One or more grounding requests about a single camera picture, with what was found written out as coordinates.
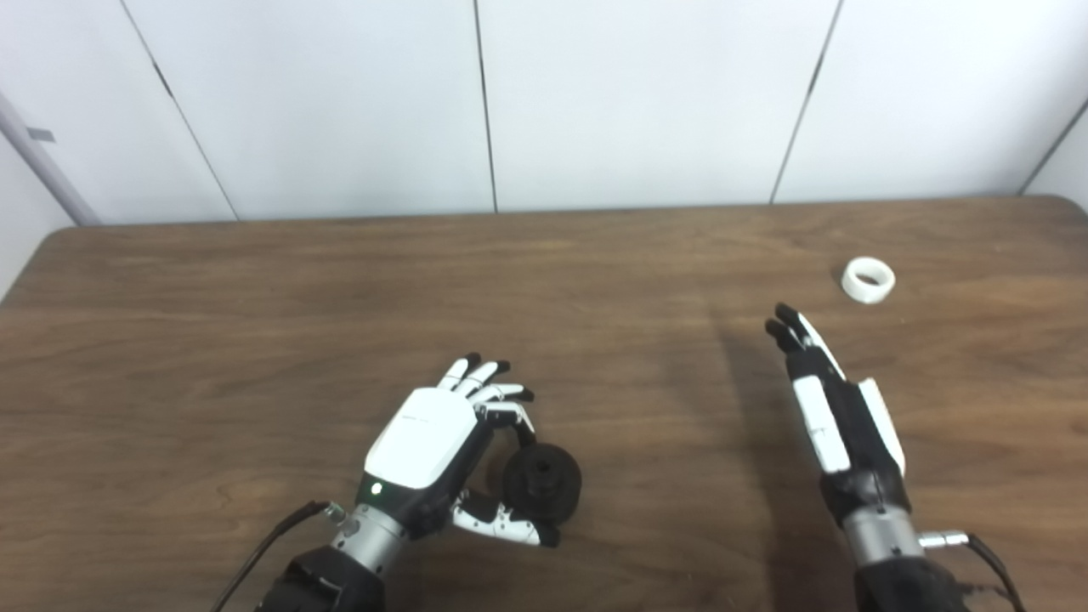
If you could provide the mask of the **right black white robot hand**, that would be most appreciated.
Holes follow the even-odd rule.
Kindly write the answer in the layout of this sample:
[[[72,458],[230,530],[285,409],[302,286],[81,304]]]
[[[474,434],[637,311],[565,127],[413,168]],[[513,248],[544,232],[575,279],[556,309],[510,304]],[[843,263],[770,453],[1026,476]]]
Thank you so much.
[[[765,325],[784,353],[786,375],[813,453],[821,499],[836,525],[870,507],[912,511],[905,454],[875,379],[851,381],[808,318],[788,303]]]

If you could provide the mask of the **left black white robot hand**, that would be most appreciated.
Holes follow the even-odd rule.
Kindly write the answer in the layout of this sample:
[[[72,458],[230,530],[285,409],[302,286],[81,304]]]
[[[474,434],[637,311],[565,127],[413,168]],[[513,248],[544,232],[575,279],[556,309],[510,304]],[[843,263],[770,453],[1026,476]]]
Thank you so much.
[[[512,430],[521,449],[537,441],[524,408],[533,393],[495,381],[509,368],[471,353],[452,363],[435,385],[415,388],[366,454],[358,507],[380,513],[403,540],[454,524],[484,537],[558,546],[558,528],[468,487],[498,430]]]

